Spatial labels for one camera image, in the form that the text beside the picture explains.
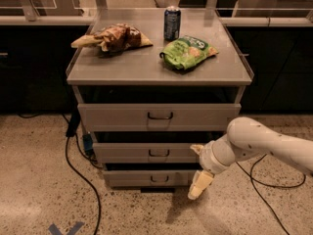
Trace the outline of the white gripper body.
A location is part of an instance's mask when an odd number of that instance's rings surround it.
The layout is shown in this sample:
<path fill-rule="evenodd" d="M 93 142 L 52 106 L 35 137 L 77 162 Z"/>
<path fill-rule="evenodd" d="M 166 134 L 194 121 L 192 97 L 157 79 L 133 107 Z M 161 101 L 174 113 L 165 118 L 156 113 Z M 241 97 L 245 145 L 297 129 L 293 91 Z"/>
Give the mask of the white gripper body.
<path fill-rule="evenodd" d="M 244 150 L 233 145 L 226 135 L 210 141 L 200 149 L 200 165 L 212 174 L 225 171 L 243 157 Z"/>

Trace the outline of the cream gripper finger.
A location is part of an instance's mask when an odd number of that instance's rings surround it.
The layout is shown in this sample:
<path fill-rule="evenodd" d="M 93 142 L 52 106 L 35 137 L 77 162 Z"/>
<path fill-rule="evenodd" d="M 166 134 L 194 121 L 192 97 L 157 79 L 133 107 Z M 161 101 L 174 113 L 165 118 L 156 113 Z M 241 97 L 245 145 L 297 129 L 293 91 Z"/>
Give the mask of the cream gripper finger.
<path fill-rule="evenodd" d="M 192 184 L 189 189 L 188 198 L 197 199 L 201 193 L 212 183 L 214 175 L 205 170 L 197 170 L 194 174 Z"/>
<path fill-rule="evenodd" d="M 197 155 L 201 153 L 202 148 L 203 148 L 203 145 L 201 144 L 193 144 L 190 146 L 190 149 L 193 150 Z"/>

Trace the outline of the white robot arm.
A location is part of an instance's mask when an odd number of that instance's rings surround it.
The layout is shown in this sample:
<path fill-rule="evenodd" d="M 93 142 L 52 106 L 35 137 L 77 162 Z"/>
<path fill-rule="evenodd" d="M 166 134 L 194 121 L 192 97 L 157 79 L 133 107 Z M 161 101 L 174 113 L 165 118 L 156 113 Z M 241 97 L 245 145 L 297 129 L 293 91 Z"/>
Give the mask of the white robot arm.
<path fill-rule="evenodd" d="M 216 174 L 261 154 L 271 155 L 305 175 L 313 173 L 313 142 L 278 133 L 249 117 L 230 121 L 226 133 L 205 145 L 193 144 L 201 170 L 194 174 L 188 198 L 197 199 Z"/>

